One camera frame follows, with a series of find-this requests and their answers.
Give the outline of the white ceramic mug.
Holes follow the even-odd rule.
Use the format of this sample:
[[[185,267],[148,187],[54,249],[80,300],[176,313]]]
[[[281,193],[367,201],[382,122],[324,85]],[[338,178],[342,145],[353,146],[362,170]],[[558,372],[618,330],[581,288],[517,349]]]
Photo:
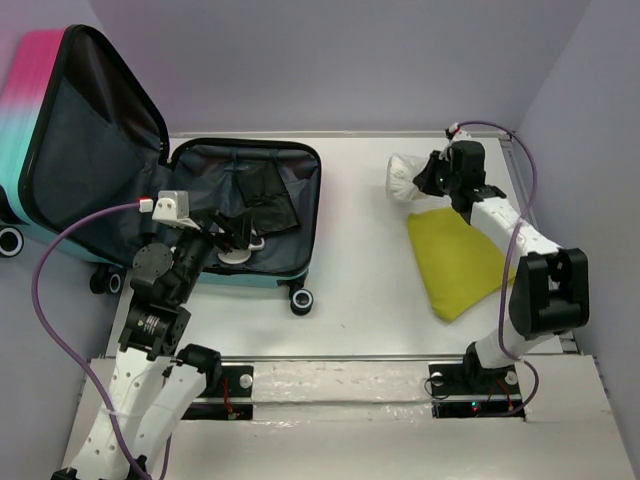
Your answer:
[[[246,263],[254,252],[262,251],[265,247],[266,240],[262,237],[258,238],[257,243],[250,243],[246,249],[232,248],[228,252],[220,252],[217,254],[218,259],[227,265],[240,265]]]

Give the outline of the black pouch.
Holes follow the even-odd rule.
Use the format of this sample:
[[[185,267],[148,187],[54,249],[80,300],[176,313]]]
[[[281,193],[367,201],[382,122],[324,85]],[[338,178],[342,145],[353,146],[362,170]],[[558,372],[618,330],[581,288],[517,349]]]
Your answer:
[[[259,236],[272,237],[300,227],[295,207],[275,163],[260,162],[237,170],[235,181]]]

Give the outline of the white bag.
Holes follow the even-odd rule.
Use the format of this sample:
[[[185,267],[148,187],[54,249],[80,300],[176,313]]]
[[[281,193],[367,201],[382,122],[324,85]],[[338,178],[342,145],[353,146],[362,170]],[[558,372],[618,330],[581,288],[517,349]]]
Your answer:
[[[409,203],[426,199],[413,180],[427,166],[425,157],[394,153],[386,169],[385,192],[389,200],[397,203]]]

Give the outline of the yellow cloth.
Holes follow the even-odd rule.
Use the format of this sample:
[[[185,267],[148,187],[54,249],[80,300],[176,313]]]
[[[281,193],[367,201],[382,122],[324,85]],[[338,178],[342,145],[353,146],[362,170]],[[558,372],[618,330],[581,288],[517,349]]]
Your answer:
[[[502,287],[505,256],[453,209],[411,213],[409,241],[435,316],[452,323]]]

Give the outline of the pink and teal suitcase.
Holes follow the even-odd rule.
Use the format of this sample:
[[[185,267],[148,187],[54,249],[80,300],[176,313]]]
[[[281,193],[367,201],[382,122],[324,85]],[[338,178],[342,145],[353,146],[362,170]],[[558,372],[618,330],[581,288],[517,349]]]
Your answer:
[[[250,214],[235,172],[260,162],[276,164],[300,227],[262,237],[264,249],[244,264],[224,264],[217,257],[223,251],[213,251],[203,279],[286,287],[291,310],[305,315],[314,304],[305,280],[319,210],[319,154],[298,142],[235,138],[172,147],[160,111],[99,30],[31,31],[19,41],[1,90],[1,254],[15,257],[26,238],[50,240],[93,212],[160,190],[187,191],[191,216],[204,208],[231,218]]]

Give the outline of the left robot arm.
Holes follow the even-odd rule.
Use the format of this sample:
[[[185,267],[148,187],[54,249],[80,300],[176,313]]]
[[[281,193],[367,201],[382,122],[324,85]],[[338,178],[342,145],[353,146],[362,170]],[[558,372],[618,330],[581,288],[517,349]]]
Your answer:
[[[242,244],[227,219],[203,211],[155,211],[155,221],[179,231],[172,247],[152,243],[133,260],[133,297],[118,339],[109,383],[87,373],[101,405],[79,452],[55,479],[149,479],[156,462],[168,464],[179,422],[195,411],[243,419],[232,403],[251,387],[233,385],[241,374],[221,354],[180,343],[191,315],[185,305],[215,250]]]

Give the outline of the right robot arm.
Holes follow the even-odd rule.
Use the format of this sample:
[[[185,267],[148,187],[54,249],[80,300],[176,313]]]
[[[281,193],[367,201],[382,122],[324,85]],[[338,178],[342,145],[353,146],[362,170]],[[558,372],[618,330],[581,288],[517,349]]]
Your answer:
[[[496,381],[497,371],[512,366],[538,344],[587,324],[587,255],[546,238],[500,188],[487,184],[481,143],[451,141],[430,154],[413,182],[424,194],[449,198],[458,216],[504,254],[504,272],[515,274],[512,286],[501,290],[496,329],[465,352],[460,379],[468,390],[486,390]]]

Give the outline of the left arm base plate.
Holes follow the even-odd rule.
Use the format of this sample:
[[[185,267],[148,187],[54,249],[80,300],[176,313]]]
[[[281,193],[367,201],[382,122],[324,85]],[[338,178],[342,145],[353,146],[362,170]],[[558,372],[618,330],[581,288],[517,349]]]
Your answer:
[[[248,364],[222,366],[220,379],[200,394],[183,414],[188,421],[250,421],[254,367]]]

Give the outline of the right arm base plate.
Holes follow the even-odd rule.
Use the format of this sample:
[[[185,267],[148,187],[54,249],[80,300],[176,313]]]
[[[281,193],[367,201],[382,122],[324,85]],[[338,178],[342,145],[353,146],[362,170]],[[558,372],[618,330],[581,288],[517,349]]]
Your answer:
[[[461,363],[436,363],[429,366],[423,388],[436,419],[525,416],[514,413],[522,395],[513,366],[472,378]]]

